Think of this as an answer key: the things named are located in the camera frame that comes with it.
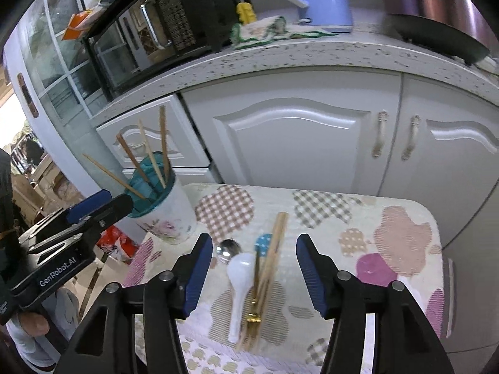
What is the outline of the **person's left hand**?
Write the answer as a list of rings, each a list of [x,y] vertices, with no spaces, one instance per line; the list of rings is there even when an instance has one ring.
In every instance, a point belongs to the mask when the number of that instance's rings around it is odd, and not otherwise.
[[[19,324],[31,337],[44,336],[50,331],[48,321],[35,312],[21,312],[18,314]]]

